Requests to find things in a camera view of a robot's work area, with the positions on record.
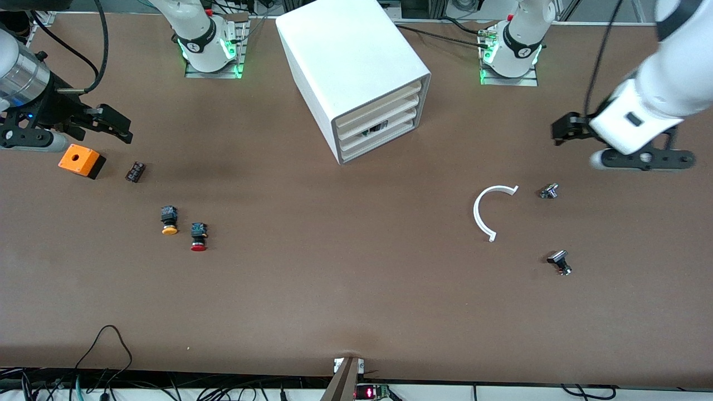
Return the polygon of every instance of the brown table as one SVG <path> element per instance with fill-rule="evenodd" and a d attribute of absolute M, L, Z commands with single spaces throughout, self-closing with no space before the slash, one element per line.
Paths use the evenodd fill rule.
<path fill-rule="evenodd" d="M 683 173 L 595 171 L 599 143 L 550 140 L 582 106 L 602 28 L 554 26 L 538 88 L 480 86 L 472 48 L 406 32 L 433 73 L 421 126 L 347 166 L 273 21 L 234 81 L 184 79 L 159 16 L 109 29 L 86 102 L 131 118 L 134 143 L 88 134 L 108 159 L 97 181 L 57 153 L 0 153 L 0 365 L 72 366 L 113 323 L 136 369 L 328 375 L 356 353 L 385 378 L 713 385 L 713 114 L 682 124 L 679 147 L 699 159 Z M 96 15 L 53 30 L 101 59 Z M 594 102 L 655 46 L 651 28 L 614 28 Z M 90 82 L 43 34 L 34 49 Z M 148 164 L 138 185 L 124 180 L 134 161 Z M 553 181 L 560 197 L 540 199 Z M 520 190 L 484 198 L 489 243 L 471 209 L 492 185 Z M 208 252 L 189 251 L 194 221 Z M 569 277 L 544 263 L 559 249 Z M 107 334 L 86 362 L 125 357 Z"/>

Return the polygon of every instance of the orange box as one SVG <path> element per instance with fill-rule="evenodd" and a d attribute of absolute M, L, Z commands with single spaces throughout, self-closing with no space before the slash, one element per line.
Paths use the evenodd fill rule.
<path fill-rule="evenodd" d="M 59 161 L 59 166 L 94 180 L 105 162 L 106 159 L 99 152 L 72 143 Z"/>

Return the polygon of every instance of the metal post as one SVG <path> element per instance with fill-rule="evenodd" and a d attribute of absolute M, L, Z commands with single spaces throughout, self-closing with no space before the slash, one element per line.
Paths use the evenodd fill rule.
<path fill-rule="evenodd" d="M 358 374 L 359 358 L 344 358 L 320 401 L 354 401 L 354 389 L 357 387 Z"/>

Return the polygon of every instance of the white box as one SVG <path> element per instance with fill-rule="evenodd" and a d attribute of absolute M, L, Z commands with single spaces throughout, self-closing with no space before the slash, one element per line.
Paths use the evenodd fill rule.
<path fill-rule="evenodd" d="M 376 0 L 317 0 L 277 30 L 339 164 L 418 126 L 431 72 Z"/>

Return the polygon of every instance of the white c-shaped object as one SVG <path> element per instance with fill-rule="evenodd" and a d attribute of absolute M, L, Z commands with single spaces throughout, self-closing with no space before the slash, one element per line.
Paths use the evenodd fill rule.
<path fill-rule="evenodd" d="M 490 236 L 490 238 L 488 239 L 490 242 L 493 242 L 495 240 L 495 236 L 497 233 L 488 228 L 488 226 L 483 223 L 483 219 L 481 218 L 481 212 L 479 208 L 483 195 L 487 194 L 488 192 L 504 192 L 508 195 L 514 195 L 518 188 L 518 186 L 515 186 L 515 188 L 510 188 L 509 186 L 491 186 L 490 188 L 487 188 L 483 192 L 481 192 L 481 194 L 478 195 L 476 202 L 473 204 L 473 217 L 476 218 L 476 224 L 478 224 L 478 227 L 480 227 L 485 234 L 488 234 Z"/>

